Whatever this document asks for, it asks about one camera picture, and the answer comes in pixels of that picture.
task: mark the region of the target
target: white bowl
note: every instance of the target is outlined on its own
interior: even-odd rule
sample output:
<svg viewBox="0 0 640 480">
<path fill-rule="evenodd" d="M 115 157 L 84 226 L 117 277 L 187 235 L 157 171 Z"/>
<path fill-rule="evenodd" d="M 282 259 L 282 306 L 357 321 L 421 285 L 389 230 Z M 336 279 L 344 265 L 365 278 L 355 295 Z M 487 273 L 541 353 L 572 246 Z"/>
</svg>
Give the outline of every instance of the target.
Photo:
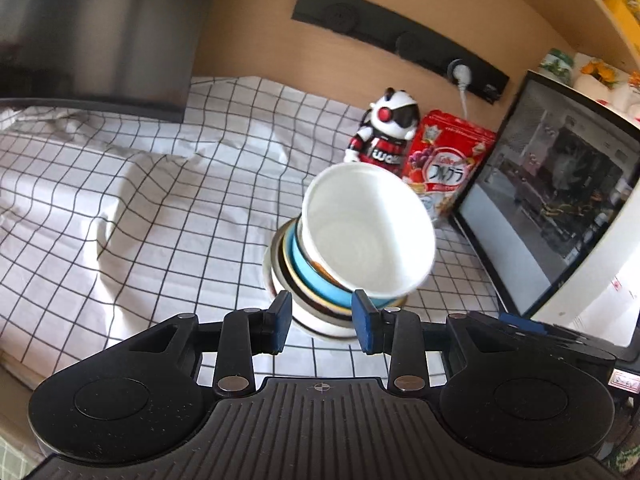
<svg viewBox="0 0 640 480">
<path fill-rule="evenodd" d="M 337 164 L 313 179 L 302 202 L 302 237 L 308 256 L 334 280 L 373 298 L 409 294 L 435 257 L 435 234 L 420 199 L 371 164 Z"/>
</svg>

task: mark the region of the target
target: white plug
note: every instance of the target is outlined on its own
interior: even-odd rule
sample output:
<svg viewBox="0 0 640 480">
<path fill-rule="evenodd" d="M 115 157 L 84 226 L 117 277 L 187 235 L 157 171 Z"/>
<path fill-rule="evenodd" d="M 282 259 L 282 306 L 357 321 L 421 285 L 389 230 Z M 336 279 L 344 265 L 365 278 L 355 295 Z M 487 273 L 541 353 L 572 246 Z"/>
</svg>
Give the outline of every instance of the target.
<svg viewBox="0 0 640 480">
<path fill-rule="evenodd" d="M 465 120 L 468 118 L 466 113 L 466 95 L 465 90 L 471 84 L 471 69 L 462 63 L 456 65 L 451 73 L 453 79 L 458 82 L 458 90 L 460 90 L 460 100 L 462 101 L 462 112 Z"/>
<path fill-rule="evenodd" d="M 471 69 L 467 65 L 459 64 L 453 69 L 453 79 L 458 82 L 458 89 L 463 92 L 471 84 Z"/>
</svg>

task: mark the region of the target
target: wooden wall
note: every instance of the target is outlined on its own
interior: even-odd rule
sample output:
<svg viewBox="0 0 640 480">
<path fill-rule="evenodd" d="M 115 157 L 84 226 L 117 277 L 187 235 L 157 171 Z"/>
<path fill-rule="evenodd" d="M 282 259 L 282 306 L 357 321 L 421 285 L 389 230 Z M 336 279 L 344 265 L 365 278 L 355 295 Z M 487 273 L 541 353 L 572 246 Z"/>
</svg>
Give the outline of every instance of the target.
<svg viewBox="0 0 640 480">
<path fill-rule="evenodd" d="M 510 76 L 489 105 L 473 95 L 471 120 L 497 128 L 517 85 L 551 47 L 568 43 L 522 0 L 369 0 L 437 30 Z M 461 114 L 450 83 L 368 44 L 290 17 L 296 0 L 213 0 L 194 75 L 258 75 L 359 107 L 387 86 L 404 88 L 427 112 Z"/>
</svg>

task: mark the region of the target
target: wooden shelf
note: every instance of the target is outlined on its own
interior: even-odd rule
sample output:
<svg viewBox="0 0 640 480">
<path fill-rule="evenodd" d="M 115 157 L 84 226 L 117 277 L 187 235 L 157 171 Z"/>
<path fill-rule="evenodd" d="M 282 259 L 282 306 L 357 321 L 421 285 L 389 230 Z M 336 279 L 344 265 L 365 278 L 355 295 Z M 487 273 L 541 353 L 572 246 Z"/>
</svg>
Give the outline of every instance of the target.
<svg viewBox="0 0 640 480">
<path fill-rule="evenodd" d="M 640 55 L 601 0 L 524 0 L 577 52 L 623 70 L 640 70 Z"/>
</svg>

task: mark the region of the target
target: red cereal box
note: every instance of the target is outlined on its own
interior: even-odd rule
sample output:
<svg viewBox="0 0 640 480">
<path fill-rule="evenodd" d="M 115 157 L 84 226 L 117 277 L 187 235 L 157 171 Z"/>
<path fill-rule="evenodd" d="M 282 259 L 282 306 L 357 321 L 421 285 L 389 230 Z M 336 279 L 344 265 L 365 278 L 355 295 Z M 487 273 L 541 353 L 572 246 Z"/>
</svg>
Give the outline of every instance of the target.
<svg viewBox="0 0 640 480">
<path fill-rule="evenodd" d="M 445 216 L 455 197 L 495 143 L 495 134 L 440 110 L 422 118 L 402 169 L 432 221 Z"/>
</svg>

